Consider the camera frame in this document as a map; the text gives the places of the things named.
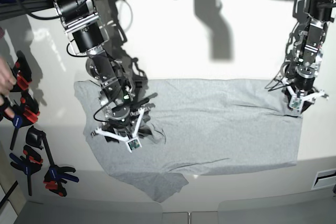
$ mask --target person's arm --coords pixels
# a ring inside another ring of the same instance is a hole
[[[7,62],[0,56],[0,94],[8,95],[16,84],[16,79],[14,78],[11,69],[9,68]],[[4,100],[0,95],[0,105],[4,104]],[[7,108],[5,113],[10,117],[14,118],[14,112]]]

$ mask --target gray floor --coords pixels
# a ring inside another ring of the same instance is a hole
[[[6,154],[0,144],[0,185],[3,190],[8,192],[12,184],[15,182],[15,176],[12,172],[12,167],[10,166]],[[17,186],[9,198],[14,210],[19,214],[26,203],[26,199],[21,191],[20,186]]]

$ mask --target human hand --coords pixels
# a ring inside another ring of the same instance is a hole
[[[10,90],[16,84],[16,80],[9,68],[7,62],[0,56],[0,94],[8,95]],[[0,95],[0,105],[4,104],[4,99]],[[10,117],[14,118],[14,112],[7,108],[5,113]]]

